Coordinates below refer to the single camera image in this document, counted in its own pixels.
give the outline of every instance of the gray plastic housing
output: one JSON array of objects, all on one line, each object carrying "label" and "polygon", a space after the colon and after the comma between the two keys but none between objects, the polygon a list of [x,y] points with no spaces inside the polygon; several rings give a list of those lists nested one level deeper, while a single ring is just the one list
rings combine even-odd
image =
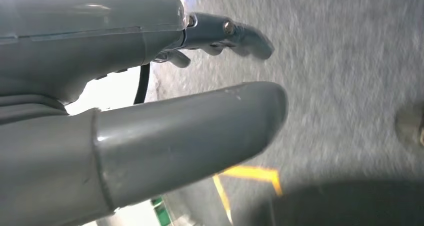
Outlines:
[{"label": "gray plastic housing", "polygon": [[0,97],[74,102],[180,41],[185,16],[180,0],[0,0]]},{"label": "gray plastic housing", "polygon": [[2,125],[0,225],[83,224],[210,176],[263,151],[287,104],[254,82]]},{"label": "gray plastic housing", "polygon": [[181,0],[0,0],[0,38],[181,31],[186,17]]}]

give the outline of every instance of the road surface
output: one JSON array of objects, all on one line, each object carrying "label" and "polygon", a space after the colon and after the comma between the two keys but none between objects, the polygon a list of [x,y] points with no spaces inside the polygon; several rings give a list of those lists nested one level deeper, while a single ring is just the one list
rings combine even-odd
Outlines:
[{"label": "road surface", "polygon": [[[424,100],[424,0],[188,0],[192,10],[225,15],[269,36],[266,62],[230,51],[190,51],[192,65],[160,65],[160,99],[245,81],[284,86],[289,114],[274,143],[246,165],[279,171],[284,195],[341,178],[424,175],[422,152],[394,132],[396,111]],[[222,177],[234,225],[255,225],[270,184]],[[178,194],[206,225],[230,225],[212,179]]]}]

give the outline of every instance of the black cable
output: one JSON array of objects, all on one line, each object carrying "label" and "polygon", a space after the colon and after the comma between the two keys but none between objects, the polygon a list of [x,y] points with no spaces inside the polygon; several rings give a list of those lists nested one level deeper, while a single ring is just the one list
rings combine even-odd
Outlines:
[{"label": "black cable", "polygon": [[150,78],[150,63],[140,66],[140,80],[138,81],[138,89],[134,99],[134,105],[144,103],[147,94],[147,87]]}]

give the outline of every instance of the bolt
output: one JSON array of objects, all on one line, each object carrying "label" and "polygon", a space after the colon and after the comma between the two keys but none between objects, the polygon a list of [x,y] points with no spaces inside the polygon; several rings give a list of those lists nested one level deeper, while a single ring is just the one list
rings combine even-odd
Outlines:
[{"label": "bolt", "polygon": [[235,30],[235,27],[234,27],[234,23],[232,21],[226,21],[226,22],[224,22],[224,32],[227,35],[234,34],[234,30]]}]

